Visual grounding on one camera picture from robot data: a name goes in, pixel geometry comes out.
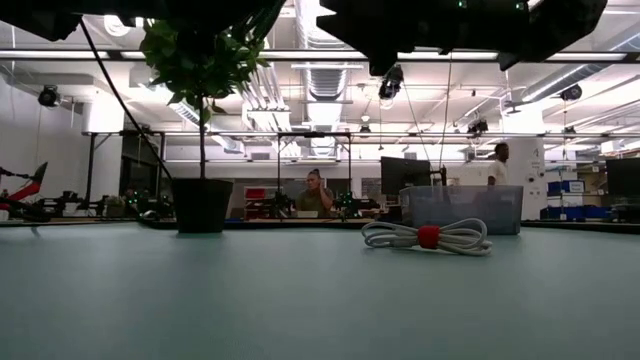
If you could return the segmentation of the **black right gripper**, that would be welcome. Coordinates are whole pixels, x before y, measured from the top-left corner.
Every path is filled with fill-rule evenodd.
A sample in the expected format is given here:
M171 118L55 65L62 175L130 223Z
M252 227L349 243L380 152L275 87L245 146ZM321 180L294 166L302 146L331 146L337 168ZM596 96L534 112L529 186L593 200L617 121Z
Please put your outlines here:
M608 0L320 0L316 25L384 76L419 47L498 53L501 71L545 60L595 30Z

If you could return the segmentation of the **black computer monitor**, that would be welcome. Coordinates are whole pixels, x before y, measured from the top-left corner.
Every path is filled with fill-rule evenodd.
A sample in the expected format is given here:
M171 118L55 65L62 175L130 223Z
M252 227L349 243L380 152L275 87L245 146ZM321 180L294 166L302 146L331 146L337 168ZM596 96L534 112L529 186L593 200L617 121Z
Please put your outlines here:
M428 160L382 157L381 192L398 195L402 189L412 186L430 186L431 164Z

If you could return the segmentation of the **standing person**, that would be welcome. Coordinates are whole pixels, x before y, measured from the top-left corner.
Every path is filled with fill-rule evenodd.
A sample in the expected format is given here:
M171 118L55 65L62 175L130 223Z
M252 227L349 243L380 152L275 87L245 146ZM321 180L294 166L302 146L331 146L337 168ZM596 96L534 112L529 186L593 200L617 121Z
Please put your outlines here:
M509 184L508 166L509 146L507 143L498 143L494 149L495 161L489 166L487 184L489 186L501 186Z

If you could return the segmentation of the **grey translucent plastic bin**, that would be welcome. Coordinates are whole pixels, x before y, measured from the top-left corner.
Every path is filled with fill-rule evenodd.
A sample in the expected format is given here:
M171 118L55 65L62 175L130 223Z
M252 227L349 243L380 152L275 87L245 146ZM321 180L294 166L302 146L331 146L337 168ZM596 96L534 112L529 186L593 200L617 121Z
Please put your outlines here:
M415 186L400 191L402 221L415 228L482 220L489 235L517 235L522 215L522 186Z

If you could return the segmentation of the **blue storage bins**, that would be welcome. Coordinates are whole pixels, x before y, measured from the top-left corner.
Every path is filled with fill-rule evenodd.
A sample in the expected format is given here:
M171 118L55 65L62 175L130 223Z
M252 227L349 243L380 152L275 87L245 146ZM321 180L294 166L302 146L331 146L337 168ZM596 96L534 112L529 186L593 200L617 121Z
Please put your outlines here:
M547 184L547 205L540 210L542 220L583 222L604 220L610 215L610 200L604 189L589 189L584 180Z

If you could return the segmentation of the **seated person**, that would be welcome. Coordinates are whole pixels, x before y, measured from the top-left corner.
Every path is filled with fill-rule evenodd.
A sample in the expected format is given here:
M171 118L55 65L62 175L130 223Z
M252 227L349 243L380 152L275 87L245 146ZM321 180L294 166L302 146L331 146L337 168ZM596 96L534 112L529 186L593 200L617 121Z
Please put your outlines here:
M308 173L306 184L307 188L296 199L296 210L298 212L313 211L321 218L329 217L334 204L334 195L324 186L324 180L318 169Z

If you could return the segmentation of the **black wide monitor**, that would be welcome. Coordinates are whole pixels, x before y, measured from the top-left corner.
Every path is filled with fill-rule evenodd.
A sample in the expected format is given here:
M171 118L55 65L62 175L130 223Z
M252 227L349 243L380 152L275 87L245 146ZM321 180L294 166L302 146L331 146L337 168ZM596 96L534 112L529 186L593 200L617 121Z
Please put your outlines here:
M640 197L640 158L607 160L606 172L610 195Z

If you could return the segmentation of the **green leafy plant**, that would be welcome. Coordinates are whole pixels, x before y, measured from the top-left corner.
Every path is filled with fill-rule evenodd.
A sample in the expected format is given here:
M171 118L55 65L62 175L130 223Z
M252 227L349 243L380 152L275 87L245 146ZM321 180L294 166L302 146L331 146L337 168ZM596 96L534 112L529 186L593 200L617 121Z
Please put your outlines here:
M206 177L205 125L222 113L216 104L243 91L258 67L265 38L286 0L257 0L256 6L224 25L212 15L202 21L155 20L144 25L140 51L154 71L153 85L172 92L171 104L185 102L199 113L200 174Z

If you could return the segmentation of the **teal table mat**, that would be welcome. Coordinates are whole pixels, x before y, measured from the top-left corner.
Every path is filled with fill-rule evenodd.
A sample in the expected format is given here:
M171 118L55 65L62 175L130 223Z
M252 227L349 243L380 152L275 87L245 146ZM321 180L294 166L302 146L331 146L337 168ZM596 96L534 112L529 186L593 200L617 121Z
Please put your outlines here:
M0 360L640 360L640 235L0 229Z

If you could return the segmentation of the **black plant pot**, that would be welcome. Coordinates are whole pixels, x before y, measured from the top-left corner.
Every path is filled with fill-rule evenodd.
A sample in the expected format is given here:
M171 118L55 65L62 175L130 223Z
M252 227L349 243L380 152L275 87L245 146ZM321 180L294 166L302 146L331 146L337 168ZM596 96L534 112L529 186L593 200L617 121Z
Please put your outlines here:
M178 231L221 233L233 183L219 179L175 178L171 183Z

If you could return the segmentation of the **red and black robot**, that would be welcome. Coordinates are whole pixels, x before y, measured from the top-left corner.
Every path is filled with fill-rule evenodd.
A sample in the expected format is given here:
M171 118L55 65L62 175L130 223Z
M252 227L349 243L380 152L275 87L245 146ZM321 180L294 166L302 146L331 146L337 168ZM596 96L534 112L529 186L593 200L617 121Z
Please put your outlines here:
M22 219L27 222L49 222L51 216L48 213L40 207L25 202L26 198L37 195L40 192L47 167L47 162L42 163L32 175L14 173L0 167L0 180L3 176L6 176L19 177L27 181L25 186L12 194L6 191L0 192L0 211L6 211L10 217Z

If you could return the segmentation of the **black background rig frame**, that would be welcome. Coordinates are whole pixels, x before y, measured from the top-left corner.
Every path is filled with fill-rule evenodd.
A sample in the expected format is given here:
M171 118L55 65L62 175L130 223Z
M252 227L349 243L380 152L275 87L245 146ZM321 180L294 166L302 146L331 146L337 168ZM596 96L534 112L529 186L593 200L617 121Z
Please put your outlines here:
M278 132L277 133L277 191L276 198L284 198L286 196L284 192L284 187L282 185L282 174L281 174L281 166L282 166L282 157L281 153L284 149L286 149L289 145L296 141L297 138L304 139L325 139L325 138L333 138L334 139L334 153L336 158L333 160L333 164L339 163L338 153L336 146L339 145L338 138L344 137L347 139L348 146L346 147L346 151L348 153L348 184L347 190L348 193L351 193L352 187L352 135L349 132L319 132L319 131L306 131L306 132ZM346 216L343 213L337 213L334 209L335 198L329 197L327 193L326 183L327 180L323 177L323 173L319 168L313 168L310 172L307 173L305 178L307 189L311 189L313 191L317 191L321 196L323 206L325 207L325 214L323 216L316 216L316 219L322 219L325 222L330 222L333 220L340 219L341 221L345 221Z

